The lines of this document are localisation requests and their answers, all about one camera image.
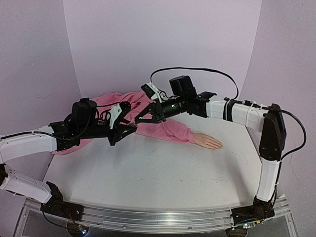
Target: pink hoodie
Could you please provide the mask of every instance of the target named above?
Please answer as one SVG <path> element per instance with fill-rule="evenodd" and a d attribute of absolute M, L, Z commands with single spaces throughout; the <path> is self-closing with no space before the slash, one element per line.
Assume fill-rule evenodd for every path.
<path fill-rule="evenodd" d="M 91 99 L 97 103 L 97 105 L 107 105 L 114 102 L 123 102 L 128 101 L 132 108 L 131 111 L 125 116 L 125 119 L 135 122 L 134 118 L 142 112 L 142 110 L 149 105 L 152 100 L 150 100 L 146 94 L 141 92 L 130 92 L 127 94 L 120 93 L 110 93 L 94 99 Z M 98 108 L 99 113 L 102 113 L 105 110 L 110 109 L 111 107 L 101 107 Z M 150 115 L 144 116 L 145 119 L 151 118 Z M 177 122 L 172 119 L 167 119 L 166 122 L 153 124 L 153 123 L 140 123 L 136 134 L 149 136 L 153 138 L 158 138 L 168 142 L 175 142 L 180 144 L 191 144 L 193 142 L 192 132 L 187 128 L 183 123 Z M 54 154 L 65 155 L 71 152 L 74 152 L 81 147 L 88 144 L 92 139 L 85 139 L 80 141 L 79 146 L 72 147 L 68 150 L 55 152 Z"/>

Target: pink fabric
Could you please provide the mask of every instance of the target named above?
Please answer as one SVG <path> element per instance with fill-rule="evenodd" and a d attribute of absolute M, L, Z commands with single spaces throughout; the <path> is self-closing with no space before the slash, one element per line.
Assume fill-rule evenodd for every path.
<path fill-rule="evenodd" d="M 125 116 L 125 119 L 135 122 L 135 117 L 142 112 L 142 110 L 152 102 L 146 94 L 142 92 L 130 92 L 127 94 L 110 93 L 94 99 L 91 99 L 97 103 L 97 105 L 106 105 L 114 102 L 128 101 L 132 108 L 131 111 Z M 110 107 L 98 108 L 102 113 L 108 110 Z M 145 119 L 150 118 L 150 115 L 144 116 Z M 158 138 L 168 142 L 175 142 L 180 144 L 191 144 L 193 142 L 192 132 L 183 123 L 177 122 L 172 119 L 167 119 L 166 122 L 153 124 L 153 123 L 140 123 L 136 134 Z M 55 152 L 54 154 L 65 155 L 80 149 L 88 144 L 92 139 L 85 139 L 80 141 L 79 146 L 72 147 L 68 150 Z"/>

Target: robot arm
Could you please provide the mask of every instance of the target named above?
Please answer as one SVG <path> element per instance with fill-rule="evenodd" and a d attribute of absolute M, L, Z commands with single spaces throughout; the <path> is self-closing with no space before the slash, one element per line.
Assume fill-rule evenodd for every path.
<path fill-rule="evenodd" d="M 130 109 L 128 102 L 117 103 L 107 111 L 105 118 L 101 118 L 94 101 L 81 99 L 73 104 L 72 113 L 64 121 L 33 131 L 0 136 L 0 189 L 45 203 L 47 213 L 63 215 L 65 206 L 80 213 L 82 206 L 64 202 L 56 185 L 19 174 L 5 163 L 39 152 L 69 149 L 78 146 L 80 139 L 108 137 L 113 146 L 136 131 L 136 127 L 129 126 L 129 121 L 124 119 Z M 72 213 L 75 219 L 79 218 L 77 210 Z"/>
<path fill-rule="evenodd" d="M 232 217 L 237 224 L 244 223 L 249 217 L 257 221 L 274 216 L 271 201 L 275 193 L 286 138 L 280 107 L 276 104 L 266 107 L 255 102 L 231 100 L 210 92 L 198 95 L 189 76 L 171 79 L 170 85 L 174 96 L 168 100 L 157 98 L 161 91 L 157 91 L 152 83 L 142 86 L 154 102 L 135 118 L 135 122 L 159 123 L 166 121 L 166 118 L 187 112 L 204 118 L 235 122 L 261 132 L 259 153 L 262 168 L 254 203 L 249 207 L 233 209 Z M 152 115 L 151 119 L 143 119 L 147 113 Z"/>

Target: white arm segment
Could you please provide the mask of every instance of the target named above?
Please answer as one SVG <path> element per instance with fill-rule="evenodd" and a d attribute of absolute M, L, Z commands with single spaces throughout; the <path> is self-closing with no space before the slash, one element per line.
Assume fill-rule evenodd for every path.
<path fill-rule="evenodd" d="M 34 131 L 52 134 L 51 127 L 45 126 Z M 56 139 L 44 134 L 25 134 L 0 140 L 0 164 L 8 160 L 39 152 L 53 152 L 57 149 Z"/>
<path fill-rule="evenodd" d="M 223 113 L 227 101 L 220 96 L 213 96 L 206 104 L 206 114 L 210 118 L 223 119 Z M 232 120 L 235 123 L 262 132 L 264 116 L 267 110 L 246 106 L 244 104 L 234 104 L 232 108 Z M 280 161 L 269 161 L 261 158 L 261 175 L 257 191 L 257 198 L 262 201 L 269 201 L 272 198 Z"/>
<path fill-rule="evenodd" d="M 4 179 L 0 190 L 8 190 L 26 197 L 33 198 L 41 203 L 47 203 L 51 198 L 49 186 L 41 181 L 32 179 L 26 175 L 18 174 L 10 166 L 5 165 L 8 177 Z"/>

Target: human hand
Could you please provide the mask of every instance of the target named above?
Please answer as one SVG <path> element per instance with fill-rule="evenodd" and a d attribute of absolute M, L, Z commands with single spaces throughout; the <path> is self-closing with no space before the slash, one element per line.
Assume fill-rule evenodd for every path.
<path fill-rule="evenodd" d="M 217 141 L 215 138 L 210 137 L 203 133 L 192 133 L 193 135 L 193 141 L 195 144 L 209 148 L 209 149 L 221 149 L 223 147 L 222 143 L 220 141 Z"/>

